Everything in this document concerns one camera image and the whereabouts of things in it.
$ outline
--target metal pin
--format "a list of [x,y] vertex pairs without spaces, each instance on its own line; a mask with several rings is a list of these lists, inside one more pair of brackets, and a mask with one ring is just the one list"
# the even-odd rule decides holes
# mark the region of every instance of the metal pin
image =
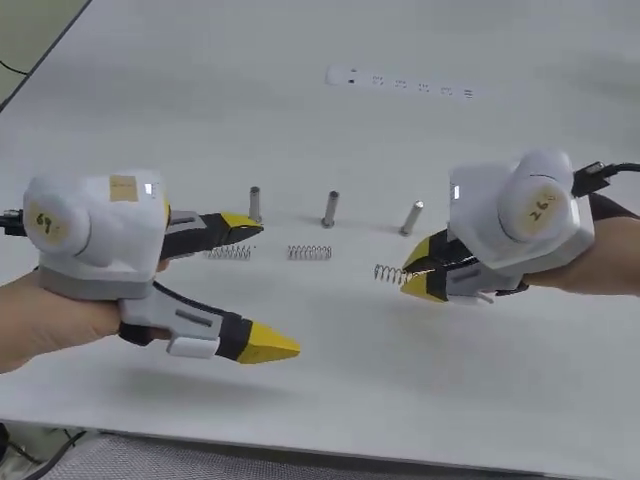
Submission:
[[400,235],[402,235],[403,237],[408,237],[409,235],[411,235],[411,233],[413,232],[413,227],[418,221],[418,217],[420,216],[423,208],[424,203],[420,200],[413,204],[409,215],[407,215],[407,219],[404,221],[402,227],[400,227]]
[[324,228],[331,228],[335,224],[334,218],[336,216],[336,207],[338,206],[338,199],[340,194],[335,190],[329,192],[329,200],[327,200],[327,209],[324,212],[324,217],[321,220]]
[[249,218],[254,222],[262,223],[260,216],[260,187],[251,187],[249,190]]

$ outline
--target yellow fingertip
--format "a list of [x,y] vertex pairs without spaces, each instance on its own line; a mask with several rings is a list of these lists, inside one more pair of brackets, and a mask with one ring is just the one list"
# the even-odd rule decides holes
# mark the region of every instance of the yellow fingertip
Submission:
[[413,252],[411,252],[411,255],[409,255],[409,258],[407,258],[407,261],[404,262],[404,265],[402,266],[403,270],[406,269],[409,265],[411,265],[416,260],[429,256],[430,241],[431,241],[431,236],[425,238],[418,245],[416,245],[416,248],[413,249]]
[[252,220],[247,215],[241,215],[239,213],[231,213],[231,212],[220,212],[220,216],[227,222],[229,227],[260,227],[260,225],[255,220]]
[[404,285],[402,285],[402,287],[400,287],[400,291],[402,293],[406,293],[407,295],[423,298],[431,302],[444,303],[446,300],[444,300],[443,298],[438,298],[427,291],[428,276],[429,276],[429,273],[421,273],[419,275],[414,275],[411,278],[411,280],[407,281]]
[[237,359],[238,363],[256,364],[297,357],[300,345],[262,323],[253,322],[247,346]]

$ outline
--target white tabletop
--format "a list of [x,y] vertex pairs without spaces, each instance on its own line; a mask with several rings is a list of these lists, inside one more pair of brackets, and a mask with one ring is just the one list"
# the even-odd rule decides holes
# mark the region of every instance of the white tabletop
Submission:
[[[638,478],[636,299],[532,289],[436,306],[373,280],[376,263],[400,266],[444,227],[453,165],[547,145],[577,165],[637,159],[640,7],[554,4],[95,1],[0,115],[1,205],[19,207],[48,168],[157,168],[174,208],[203,213],[246,212],[259,185],[266,230],[251,261],[186,259],[162,278],[303,350],[244,367],[108,339],[3,375],[0,418]],[[330,65],[456,95],[328,86]],[[640,209],[637,182],[607,193]],[[417,199],[425,211],[402,238]],[[330,245],[333,259],[286,261],[289,244]],[[0,245],[0,280],[35,264],[27,240]]]

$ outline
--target black strap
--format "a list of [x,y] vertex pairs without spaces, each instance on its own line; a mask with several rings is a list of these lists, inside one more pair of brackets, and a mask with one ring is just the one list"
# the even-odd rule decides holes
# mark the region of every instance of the black strap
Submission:
[[153,341],[151,329],[140,325],[129,325],[120,322],[118,335],[123,340],[138,345],[139,347],[146,347]]

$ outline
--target finger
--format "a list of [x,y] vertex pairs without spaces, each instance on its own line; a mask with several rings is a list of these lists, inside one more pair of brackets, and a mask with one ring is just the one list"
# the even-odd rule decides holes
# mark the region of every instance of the finger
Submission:
[[169,330],[165,330],[164,328],[152,328],[151,336],[154,340],[170,340],[171,332]]
[[168,266],[169,260],[161,260],[160,263],[158,263],[158,272],[164,272]]

